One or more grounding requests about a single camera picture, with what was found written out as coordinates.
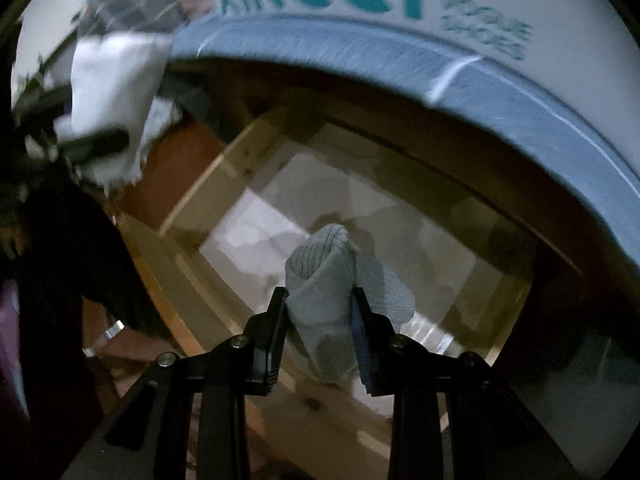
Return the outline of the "blue checked table cloth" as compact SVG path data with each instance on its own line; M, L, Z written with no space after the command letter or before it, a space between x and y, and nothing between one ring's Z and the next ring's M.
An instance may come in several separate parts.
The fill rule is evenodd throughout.
M201 18L178 29L174 61L230 58L313 68L374 84L491 131L592 209L639 260L639 177L605 137L526 77L405 29L296 15Z

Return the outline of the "white cloth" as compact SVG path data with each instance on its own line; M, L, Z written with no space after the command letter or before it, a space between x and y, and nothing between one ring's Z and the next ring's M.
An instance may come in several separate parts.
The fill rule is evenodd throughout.
M53 122L59 148L98 150L79 175L116 190L141 179L153 141L176 118L174 102L158 95L172 46L168 34L112 32L76 44L70 114Z

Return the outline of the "wooden open drawer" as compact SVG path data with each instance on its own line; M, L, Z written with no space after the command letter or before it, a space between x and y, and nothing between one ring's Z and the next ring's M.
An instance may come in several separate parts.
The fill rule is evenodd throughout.
M525 233L461 186L330 122L256 119L162 225L118 226L179 347L239 333L285 281L286 259L330 223L392 268L416 310L402 332L427 350L494 362L530 289Z

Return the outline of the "white XINCCI shoe box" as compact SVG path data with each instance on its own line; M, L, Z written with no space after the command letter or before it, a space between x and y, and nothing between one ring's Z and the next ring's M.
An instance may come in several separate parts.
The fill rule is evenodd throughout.
M639 162L639 46L610 0L205 0L225 16L339 16L425 32L517 70Z

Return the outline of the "grey ribbed sock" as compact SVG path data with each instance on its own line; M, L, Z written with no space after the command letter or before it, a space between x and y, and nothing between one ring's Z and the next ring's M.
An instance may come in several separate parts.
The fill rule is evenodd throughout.
M285 263L292 346L308 372L326 384L348 382L357 368L349 326L352 289L364 289L373 312L401 328L416 300L396 272L352 244L340 224L327 224L294 249Z

